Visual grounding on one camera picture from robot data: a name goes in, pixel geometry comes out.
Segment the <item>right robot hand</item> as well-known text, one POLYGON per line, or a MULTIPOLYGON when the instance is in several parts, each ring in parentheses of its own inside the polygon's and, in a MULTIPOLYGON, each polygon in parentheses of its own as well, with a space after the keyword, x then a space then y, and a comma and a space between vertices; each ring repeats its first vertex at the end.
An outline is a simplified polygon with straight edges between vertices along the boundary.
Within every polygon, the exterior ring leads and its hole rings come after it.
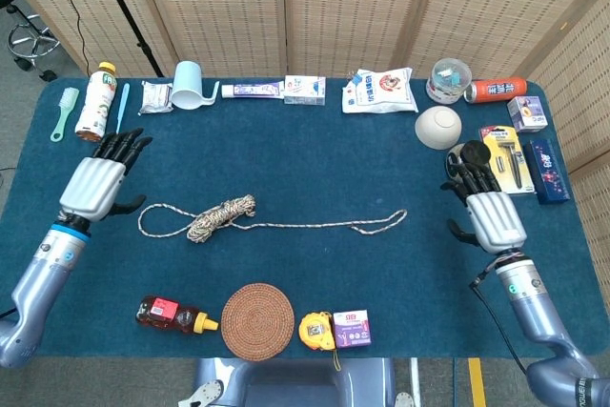
POLYGON ((450 153, 446 159, 449 179, 441 185, 464 206, 474 231, 466 233, 450 218, 447 226, 462 243, 478 246, 488 254, 519 250, 527 238, 511 197, 503 192, 488 166, 462 162, 450 153))

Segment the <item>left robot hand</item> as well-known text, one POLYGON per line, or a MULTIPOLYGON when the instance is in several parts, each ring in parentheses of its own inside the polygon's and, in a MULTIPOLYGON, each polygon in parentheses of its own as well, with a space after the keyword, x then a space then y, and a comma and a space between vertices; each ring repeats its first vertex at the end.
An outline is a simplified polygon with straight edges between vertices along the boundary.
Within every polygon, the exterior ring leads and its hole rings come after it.
POLYGON ((89 224, 112 215, 131 214, 142 206, 144 194, 129 203, 118 203, 116 197, 138 156, 153 141, 143 131, 108 133, 93 153, 81 160, 59 199, 60 221, 89 224))

